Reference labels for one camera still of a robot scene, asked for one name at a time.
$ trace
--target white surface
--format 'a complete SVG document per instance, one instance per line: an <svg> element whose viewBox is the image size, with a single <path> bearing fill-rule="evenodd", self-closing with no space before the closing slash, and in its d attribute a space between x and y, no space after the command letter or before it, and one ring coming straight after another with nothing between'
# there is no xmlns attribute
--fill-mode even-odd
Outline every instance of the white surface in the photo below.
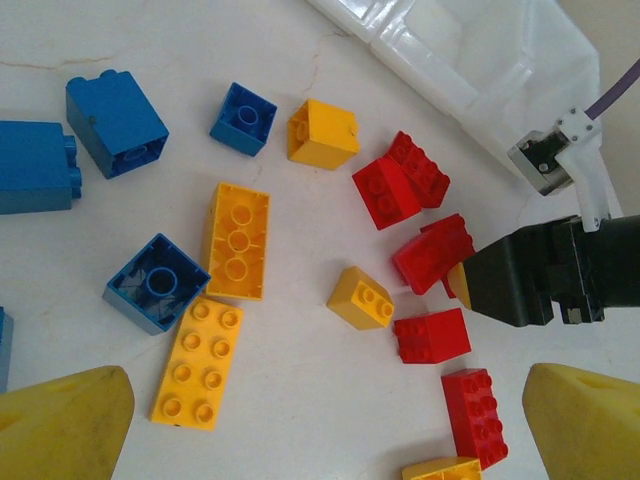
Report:
<svg viewBox="0 0 640 480"><path fill-rule="evenodd" d="M0 305L15 319L9 388L122 365L136 409L114 478L388 480L455 454L441 372L486 367L509 458L487 480L544 478L520 396L549 361L640 381L637 310L598 325L556 319L515 329L468 313L474 350L440 366L406 366L390 329L358 332L324 306L345 265L391 291L397 317L457 306L440 285L400 284L390 254L418 227L460 212L477 247L519 225L577 211L571 188L542 198L434 110L355 38L301 0L269 2L5 0L0 117L64 122L64 86L107 68L133 72L171 135L160 161L105 180L80 147L84 198L61 213L0 217ZM232 81L278 105L255 159L208 131ZM335 172L285 158L285 125L312 96L356 112L362 152ZM441 209L377 232L350 175L402 129L451 176ZM245 323L215 432L146 416L173 332L150 337L101 299L105 283L158 231L197 258L218 181L272 194L265 300Z"/></svg>

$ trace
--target white table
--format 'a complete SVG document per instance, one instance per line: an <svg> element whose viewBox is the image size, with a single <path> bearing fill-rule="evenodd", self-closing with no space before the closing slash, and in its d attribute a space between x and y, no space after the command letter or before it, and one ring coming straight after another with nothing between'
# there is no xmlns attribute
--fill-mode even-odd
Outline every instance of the white table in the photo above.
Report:
<svg viewBox="0 0 640 480"><path fill-rule="evenodd" d="M640 381L635 310L598 325L515 329L466 314L473 352L404 365L391 329L359 332L325 302L355 264L385 285L396 318L457 306L441 285L417 297L389 257L418 227L460 212L481 248L518 226L575 213L572 189L543 199L516 180L302 0L172 2L5 0L0 118L65 121L75 76L130 70L171 134L161 159L105 180L84 148L71 211L0 217L0 305L16 321L10 389L122 365L136 408L115 479L398 479L454 456L440 375L486 367L509 457L485 478L544 478L520 396L529 367L559 362ZM208 131L232 81L278 106L255 159ZM286 159L286 121L307 97L356 112L361 153L335 172ZM351 174L397 130L452 179L444 205L377 232ZM198 258L219 181L272 194L265 299L245 324L213 433L147 420L173 331L149 336L101 299L105 283L157 232Z"/></svg>

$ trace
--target toy block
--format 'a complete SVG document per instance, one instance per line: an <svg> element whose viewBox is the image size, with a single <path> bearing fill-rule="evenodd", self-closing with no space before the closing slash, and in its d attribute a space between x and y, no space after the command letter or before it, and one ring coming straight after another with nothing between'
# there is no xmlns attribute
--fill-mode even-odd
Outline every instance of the toy block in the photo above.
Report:
<svg viewBox="0 0 640 480"><path fill-rule="evenodd" d="M462 310L396 320L398 355L403 363L442 363L471 351Z"/></svg>
<svg viewBox="0 0 640 480"><path fill-rule="evenodd" d="M360 151L356 116L318 100L307 100L289 119L288 157L335 170Z"/></svg>
<svg viewBox="0 0 640 480"><path fill-rule="evenodd" d="M473 239L458 214L420 231L392 256L400 275L416 295L426 293L456 264L475 253Z"/></svg>
<svg viewBox="0 0 640 480"><path fill-rule="evenodd" d="M270 197L220 183L204 228L202 265L211 275L206 295L262 300Z"/></svg>
<svg viewBox="0 0 640 480"><path fill-rule="evenodd" d="M109 480L133 405L129 378L115 366L0 395L2 478Z"/></svg>
<svg viewBox="0 0 640 480"><path fill-rule="evenodd" d="M0 215L69 210L82 196L76 152L59 123L0 121Z"/></svg>
<svg viewBox="0 0 640 480"><path fill-rule="evenodd" d="M439 458L402 469L402 480L482 480L477 458Z"/></svg>
<svg viewBox="0 0 640 480"><path fill-rule="evenodd" d="M0 307L0 393L7 392L11 343L13 341L13 318Z"/></svg>
<svg viewBox="0 0 640 480"><path fill-rule="evenodd" d="M198 297L182 318L152 422L213 430L244 312Z"/></svg>
<svg viewBox="0 0 640 480"><path fill-rule="evenodd" d="M463 457L478 458L482 470L509 453L502 439L491 383L484 368L459 370L442 377L456 451Z"/></svg>
<svg viewBox="0 0 640 480"><path fill-rule="evenodd" d="M144 331L157 335L173 326L209 279L158 233L107 283L102 298Z"/></svg>
<svg viewBox="0 0 640 480"><path fill-rule="evenodd" d="M540 363L522 405L551 480L640 478L640 384Z"/></svg>
<svg viewBox="0 0 640 480"><path fill-rule="evenodd" d="M398 132L385 156L393 158L402 167L423 208L442 205L451 179L413 143L409 135Z"/></svg>
<svg viewBox="0 0 640 480"><path fill-rule="evenodd" d="M386 327L395 308L389 293L358 267L342 272L327 307L358 330Z"/></svg>
<svg viewBox="0 0 640 480"><path fill-rule="evenodd" d="M420 213L409 180L390 158L374 160L356 172L353 181L378 230Z"/></svg>
<svg viewBox="0 0 640 480"><path fill-rule="evenodd" d="M234 82L209 135L240 153L255 157L267 143L277 109Z"/></svg>
<svg viewBox="0 0 640 480"><path fill-rule="evenodd" d="M69 80L67 121L105 178L158 160L169 137L129 72Z"/></svg>

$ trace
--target lego stud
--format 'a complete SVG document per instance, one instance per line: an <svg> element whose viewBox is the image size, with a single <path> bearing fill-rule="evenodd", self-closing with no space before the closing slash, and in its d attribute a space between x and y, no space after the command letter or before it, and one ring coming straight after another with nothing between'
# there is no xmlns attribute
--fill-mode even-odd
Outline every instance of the lego stud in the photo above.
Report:
<svg viewBox="0 0 640 480"><path fill-rule="evenodd" d="M213 407L208 403L203 403L196 408L196 420L199 423L209 423L213 420Z"/></svg>
<svg viewBox="0 0 640 480"><path fill-rule="evenodd" d="M165 417L177 417L182 411L182 403L177 398L168 399L162 404L162 414Z"/></svg>
<svg viewBox="0 0 640 480"><path fill-rule="evenodd" d="M204 386L207 390L215 390L222 385L222 375L212 370L204 376Z"/></svg>
<svg viewBox="0 0 640 480"><path fill-rule="evenodd" d="M206 320L209 317L209 313L211 313L211 310L204 302L196 302L191 308L191 315L193 315L193 318L196 320Z"/></svg>
<svg viewBox="0 0 640 480"><path fill-rule="evenodd" d="M194 332L187 333L182 339L182 346L190 352L196 350L200 346L200 343L202 343L200 335Z"/></svg>
<svg viewBox="0 0 640 480"><path fill-rule="evenodd" d="M224 264L224 273L232 282L241 282L247 277L249 267L241 258L230 258Z"/></svg>
<svg viewBox="0 0 640 480"><path fill-rule="evenodd" d="M214 357L224 358L231 353L231 345L226 340L218 340L211 347L211 353Z"/></svg>
<svg viewBox="0 0 640 480"><path fill-rule="evenodd" d="M180 364L173 369L173 379L178 383L184 383L191 378L191 367L187 364Z"/></svg>
<svg viewBox="0 0 640 480"><path fill-rule="evenodd" d="M178 277L166 267L154 268L144 280L145 287L154 297L167 297L178 286Z"/></svg>
<svg viewBox="0 0 640 480"><path fill-rule="evenodd" d="M249 105L242 105L236 111L231 124L238 130L249 133L251 129L258 123L258 112Z"/></svg>

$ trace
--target blue lego brick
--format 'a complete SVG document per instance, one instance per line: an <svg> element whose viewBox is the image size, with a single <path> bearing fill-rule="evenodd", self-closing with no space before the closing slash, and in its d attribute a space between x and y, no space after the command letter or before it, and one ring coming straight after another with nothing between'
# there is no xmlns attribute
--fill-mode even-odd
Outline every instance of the blue lego brick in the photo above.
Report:
<svg viewBox="0 0 640 480"><path fill-rule="evenodd" d="M278 107L232 83L211 135L241 153L255 157L269 137Z"/></svg>
<svg viewBox="0 0 640 480"><path fill-rule="evenodd" d="M172 327L210 278L159 233L107 283L102 298L157 335Z"/></svg>
<svg viewBox="0 0 640 480"><path fill-rule="evenodd" d="M82 196L76 152L59 123L0 121L0 214L69 210Z"/></svg>
<svg viewBox="0 0 640 480"><path fill-rule="evenodd" d="M129 72L67 83L67 121L106 178L160 158L169 131Z"/></svg>
<svg viewBox="0 0 640 480"><path fill-rule="evenodd" d="M0 307L0 393L7 392L12 339L13 318L4 313L4 308Z"/></svg>

